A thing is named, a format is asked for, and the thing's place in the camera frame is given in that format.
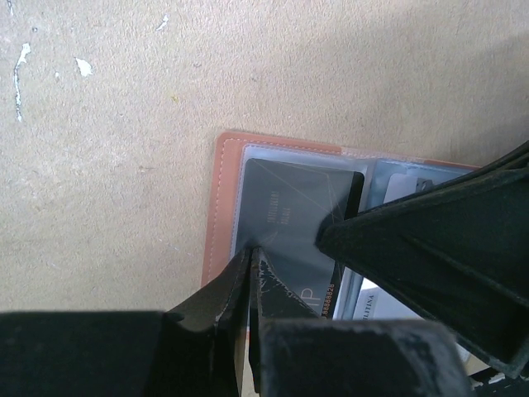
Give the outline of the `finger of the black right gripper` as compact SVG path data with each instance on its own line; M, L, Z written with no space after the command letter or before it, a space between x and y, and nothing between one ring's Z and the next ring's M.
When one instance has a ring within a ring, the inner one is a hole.
M497 371L528 374L528 147L427 191L410 242L434 267L415 302Z

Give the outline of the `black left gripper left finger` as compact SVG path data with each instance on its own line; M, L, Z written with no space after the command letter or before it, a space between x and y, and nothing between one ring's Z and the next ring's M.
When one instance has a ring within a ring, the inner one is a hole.
M1 316L4 396L237 396L250 251L168 311Z

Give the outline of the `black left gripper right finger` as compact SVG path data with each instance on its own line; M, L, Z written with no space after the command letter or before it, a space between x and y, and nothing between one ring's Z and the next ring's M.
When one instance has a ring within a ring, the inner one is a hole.
M250 263L250 366L261 396L471 396L439 323L330 320L276 275L265 252Z

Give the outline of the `pink leather card holder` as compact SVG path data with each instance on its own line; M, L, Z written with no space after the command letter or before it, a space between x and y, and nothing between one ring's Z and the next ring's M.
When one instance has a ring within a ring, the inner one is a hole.
M215 150L203 260L203 283L216 278L238 252L234 250L236 222L245 163L250 159L356 170L363 173L365 181L357 214L377 205L370 190L375 188L382 192L388 186L390 175L416 175L431 179L436 186L470 172L469 166L455 163L245 132L222 133L217 138ZM406 318L413 315L390 297L384 298L384 305L398 308Z

